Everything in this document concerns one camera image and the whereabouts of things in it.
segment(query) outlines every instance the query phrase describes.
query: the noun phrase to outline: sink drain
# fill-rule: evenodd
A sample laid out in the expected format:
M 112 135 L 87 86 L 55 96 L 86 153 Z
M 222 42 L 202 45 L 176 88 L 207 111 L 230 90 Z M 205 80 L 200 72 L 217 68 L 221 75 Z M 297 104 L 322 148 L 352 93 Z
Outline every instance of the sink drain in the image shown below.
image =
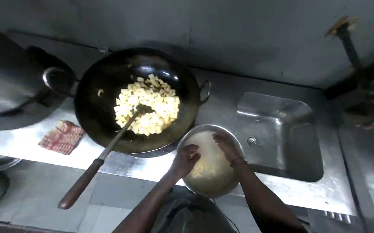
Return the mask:
M 257 146 L 257 140 L 254 137 L 247 138 L 247 143 L 249 146 Z

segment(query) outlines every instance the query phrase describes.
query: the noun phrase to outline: person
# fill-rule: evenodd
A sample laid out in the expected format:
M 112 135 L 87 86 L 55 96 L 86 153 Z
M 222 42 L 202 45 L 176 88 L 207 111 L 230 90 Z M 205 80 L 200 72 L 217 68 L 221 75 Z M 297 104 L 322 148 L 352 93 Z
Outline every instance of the person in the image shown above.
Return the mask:
M 218 132 L 213 134 L 213 139 L 233 167 L 260 231 L 306 233 L 291 210 L 257 178 L 231 136 Z M 175 156 L 169 171 L 112 233 L 234 232 L 209 199 L 195 195 L 185 187 L 173 188 L 200 159 L 198 148 L 197 145 L 185 146 Z

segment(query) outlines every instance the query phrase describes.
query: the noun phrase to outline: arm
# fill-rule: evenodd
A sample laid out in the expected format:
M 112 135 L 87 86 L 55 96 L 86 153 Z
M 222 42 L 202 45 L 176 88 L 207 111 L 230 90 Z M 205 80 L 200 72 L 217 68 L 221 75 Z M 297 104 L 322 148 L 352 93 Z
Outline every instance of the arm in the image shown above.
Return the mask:
M 305 233 L 306 230 L 291 210 L 257 178 L 252 168 L 237 151 L 231 136 L 226 133 L 215 133 L 213 138 L 231 163 L 260 231 L 286 230 L 286 232 Z
M 112 233 L 150 232 L 167 193 L 177 181 L 191 172 L 194 164 L 200 159 L 198 148 L 196 145 L 185 146 L 175 156 L 170 170 Z

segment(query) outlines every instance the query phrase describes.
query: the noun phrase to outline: hand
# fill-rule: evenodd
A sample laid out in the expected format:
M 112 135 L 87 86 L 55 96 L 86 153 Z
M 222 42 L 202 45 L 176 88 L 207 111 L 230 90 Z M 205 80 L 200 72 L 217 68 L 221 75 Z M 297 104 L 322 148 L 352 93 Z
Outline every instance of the hand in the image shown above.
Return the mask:
M 229 135 L 228 133 L 222 131 L 214 133 L 213 139 L 217 143 L 221 151 L 223 151 L 227 161 L 229 161 L 230 163 L 236 158 L 242 157 L 237 150 L 231 135 Z
M 168 173 L 174 176 L 177 181 L 188 175 L 201 157 L 197 152 L 198 149 L 199 146 L 193 144 L 183 147 L 175 156 Z

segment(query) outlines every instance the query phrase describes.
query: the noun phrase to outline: bowl of water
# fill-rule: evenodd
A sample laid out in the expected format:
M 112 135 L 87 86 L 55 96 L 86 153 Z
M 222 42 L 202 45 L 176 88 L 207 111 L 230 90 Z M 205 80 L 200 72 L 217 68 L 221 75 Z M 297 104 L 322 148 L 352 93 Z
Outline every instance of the bowl of water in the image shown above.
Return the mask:
M 199 146 L 198 152 L 201 157 L 190 174 L 183 178 L 183 181 L 192 192 L 207 198 L 216 198 L 228 194 L 239 184 L 233 168 L 230 167 L 230 163 L 213 140 L 212 135 L 220 131 L 231 135 L 236 148 L 242 154 L 240 144 L 231 132 L 220 126 L 210 124 L 191 129 L 177 146 L 177 152 L 190 144 Z

